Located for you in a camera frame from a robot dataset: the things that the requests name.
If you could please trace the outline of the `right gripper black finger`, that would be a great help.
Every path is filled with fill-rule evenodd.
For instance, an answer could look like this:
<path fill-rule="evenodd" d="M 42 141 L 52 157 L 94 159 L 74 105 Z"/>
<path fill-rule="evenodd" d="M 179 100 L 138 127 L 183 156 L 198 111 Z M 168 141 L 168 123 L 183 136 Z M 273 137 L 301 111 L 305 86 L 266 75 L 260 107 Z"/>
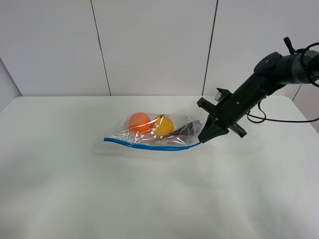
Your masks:
<path fill-rule="evenodd" d="M 218 125 L 211 125 L 210 127 L 205 127 L 202 130 L 202 143 L 208 142 L 209 140 L 226 135 L 229 133 L 227 128 L 219 127 Z"/>
<path fill-rule="evenodd" d="M 213 138 L 218 137 L 219 125 L 215 122 L 212 116 L 208 116 L 206 123 L 198 135 L 198 140 L 201 143 L 205 143 Z"/>

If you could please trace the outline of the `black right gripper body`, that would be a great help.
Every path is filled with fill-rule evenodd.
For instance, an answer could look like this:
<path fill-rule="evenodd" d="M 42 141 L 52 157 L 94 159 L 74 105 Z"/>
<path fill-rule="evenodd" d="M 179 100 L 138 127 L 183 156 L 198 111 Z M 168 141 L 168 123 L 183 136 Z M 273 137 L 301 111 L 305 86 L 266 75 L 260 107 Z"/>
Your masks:
<path fill-rule="evenodd" d="M 253 74 L 232 95 L 217 105 L 200 98 L 197 105 L 212 116 L 219 127 L 234 131 L 241 138 L 247 132 L 237 123 L 271 90 L 271 82 L 264 76 Z"/>

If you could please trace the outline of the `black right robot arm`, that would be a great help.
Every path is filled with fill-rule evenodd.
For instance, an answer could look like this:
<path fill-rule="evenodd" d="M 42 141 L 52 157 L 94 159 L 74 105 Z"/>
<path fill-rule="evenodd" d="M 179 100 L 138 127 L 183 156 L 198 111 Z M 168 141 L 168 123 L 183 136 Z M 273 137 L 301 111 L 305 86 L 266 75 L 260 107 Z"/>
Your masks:
<path fill-rule="evenodd" d="M 250 111 L 260 106 L 261 101 L 275 91 L 289 84 L 311 84 L 318 87 L 319 53 L 312 50 L 318 45 L 313 43 L 306 48 L 295 50 L 288 37 L 284 43 L 289 55 L 283 56 L 273 52 L 262 59 L 254 68 L 254 73 L 233 93 L 219 88 L 215 100 L 216 105 L 204 98 L 197 105 L 208 112 L 206 123 L 198 135 L 198 140 L 205 143 L 213 138 L 233 131 L 240 137 L 247 132 L 238 124 L 246 116 L 250 119 Z"/>

